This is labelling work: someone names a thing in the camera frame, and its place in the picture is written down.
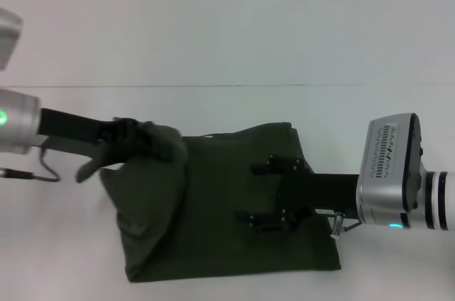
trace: black cable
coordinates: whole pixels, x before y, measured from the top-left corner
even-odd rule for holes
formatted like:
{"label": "black cable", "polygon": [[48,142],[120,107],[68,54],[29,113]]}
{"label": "black cable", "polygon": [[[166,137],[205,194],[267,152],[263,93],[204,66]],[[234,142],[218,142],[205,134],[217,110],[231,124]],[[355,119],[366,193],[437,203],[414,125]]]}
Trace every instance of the black cable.
{"label": "black cable", "polygon": [[3,168],[1,169],[1,177],[5,179],[25,179],[33,180],[33,173],[29,171],[18,171],[15,169]]}
{"label": "black cable", "polygon": [[358,221],[357,223],[355,223],[351,226],[346,226],[343,230],[344,230],[344,232],[348,232],[349,230],[352,230],[353,228],[356,228],[359,225],[362,225],[362,223],[360,221]]}
{"label": "black cable", "polygon": [[33,175],[33,179],[39,180],[39,181],[47,181],[47,182],[58,182],[60,181],[60,175],[54,171],[52,168],[49,167],[48,164],[44,162],[44,156],[46,155],[46,149],[41,148],[40,149],[40,164],[43,166],[43,168],[51,173],[54,177],[53,178],[46,178],[44,176],[36,176],[35,174]]}

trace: green t-shirt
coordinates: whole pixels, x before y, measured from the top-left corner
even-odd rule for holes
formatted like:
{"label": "green t-shirt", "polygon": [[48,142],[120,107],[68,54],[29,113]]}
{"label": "green t-shirt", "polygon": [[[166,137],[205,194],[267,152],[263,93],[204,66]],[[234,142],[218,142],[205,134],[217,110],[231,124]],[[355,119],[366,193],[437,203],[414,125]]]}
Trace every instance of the green t-shirt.
{"label": "green t-shirt", "polygon": [[257,233],[234,217],[274,209],[280,177],[255,176],[251,163],[270,154],[304,159],[289,123],[183,138],[145,125],[172,142],[174,160],[132,157],[101,173],[118,210],[130,281],[341,268],[325,218],[305,219],[295,232]]}

